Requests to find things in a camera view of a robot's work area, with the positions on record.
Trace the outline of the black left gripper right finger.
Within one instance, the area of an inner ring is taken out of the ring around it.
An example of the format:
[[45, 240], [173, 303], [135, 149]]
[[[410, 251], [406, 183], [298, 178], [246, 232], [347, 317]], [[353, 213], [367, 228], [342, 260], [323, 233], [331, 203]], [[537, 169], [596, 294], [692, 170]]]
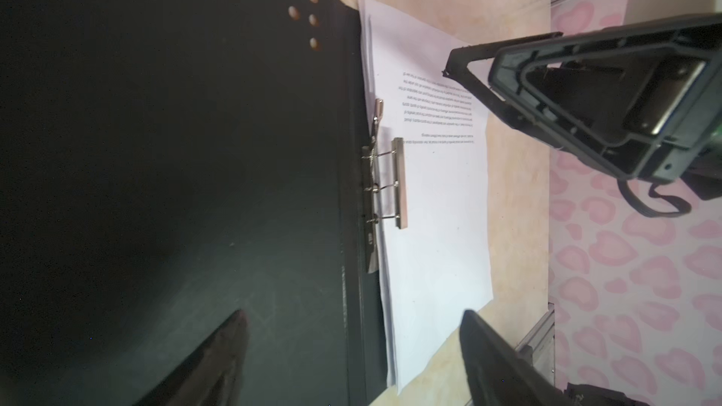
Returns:
[[477, 312], [464, 312], [459, 338], [474, 405], [553, 406], [570, 403]]

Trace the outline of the white paper sheet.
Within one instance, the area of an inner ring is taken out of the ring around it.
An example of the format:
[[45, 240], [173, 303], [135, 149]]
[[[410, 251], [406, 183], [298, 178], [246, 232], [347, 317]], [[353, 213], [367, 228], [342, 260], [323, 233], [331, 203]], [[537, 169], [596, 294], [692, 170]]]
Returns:
[[359, 0], [367, 103], [384, 104], [376, 168], [382, 304], [402, 390], [494, 297], [488, 243], [488, 111], [443, 71], [461, 42], [375, 0]]

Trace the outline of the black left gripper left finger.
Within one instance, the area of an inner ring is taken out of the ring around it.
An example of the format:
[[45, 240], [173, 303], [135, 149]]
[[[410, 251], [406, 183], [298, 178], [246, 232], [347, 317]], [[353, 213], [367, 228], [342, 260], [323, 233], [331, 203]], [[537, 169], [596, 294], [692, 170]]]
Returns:
[[249, 331], [236, 310], [139, 405], [237, 405], [243, 384]]

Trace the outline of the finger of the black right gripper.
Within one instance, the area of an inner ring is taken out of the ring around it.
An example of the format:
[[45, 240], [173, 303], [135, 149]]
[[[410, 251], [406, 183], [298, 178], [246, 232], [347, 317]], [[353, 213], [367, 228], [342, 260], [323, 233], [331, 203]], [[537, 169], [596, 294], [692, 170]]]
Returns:
[[721, 18], [510, 46], [489, 84], [585, 165], [619, 180], [673, 182], [721, 127]]
[[546, 131], [535, 126], [531, 120], [516, 110], [512, 105], [498, 97], [498, 95], [468, 69], [468, 64], [475, 61], [494, 59], [496, 54], [506, 47], [534, 41], [544, 41], [545, 39], [554, 39], [561, 36], [562, 34], [560, 32], [551, 32], [519, 39], [507, 39], [507, 41], [489, 42], [453, 49], [449, 54], [447, 65], [443, 70], [443, 76], [460, 84], [509, 128], [523, 133], [550, 148], [560, 150], [562, 145], [560, 145], [558, 141]]

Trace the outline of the orange and black folder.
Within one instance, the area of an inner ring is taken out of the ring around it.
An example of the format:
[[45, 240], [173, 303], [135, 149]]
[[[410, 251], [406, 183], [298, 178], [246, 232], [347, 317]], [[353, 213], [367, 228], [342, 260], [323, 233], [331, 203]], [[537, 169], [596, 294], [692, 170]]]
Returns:
[[237, 405], [387, 387], [360, 19], [1, 0], [1, 401], [139, 405], [236, 310]]

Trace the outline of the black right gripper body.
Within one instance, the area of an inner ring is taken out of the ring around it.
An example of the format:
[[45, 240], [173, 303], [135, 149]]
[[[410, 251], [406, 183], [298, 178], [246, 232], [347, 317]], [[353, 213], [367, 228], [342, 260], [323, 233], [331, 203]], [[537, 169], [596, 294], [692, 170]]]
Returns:
[[717, 129], [707, 145], [682, 174], [682, 181], [701, 200], [714, 200], [722, 193], [721, 130]]

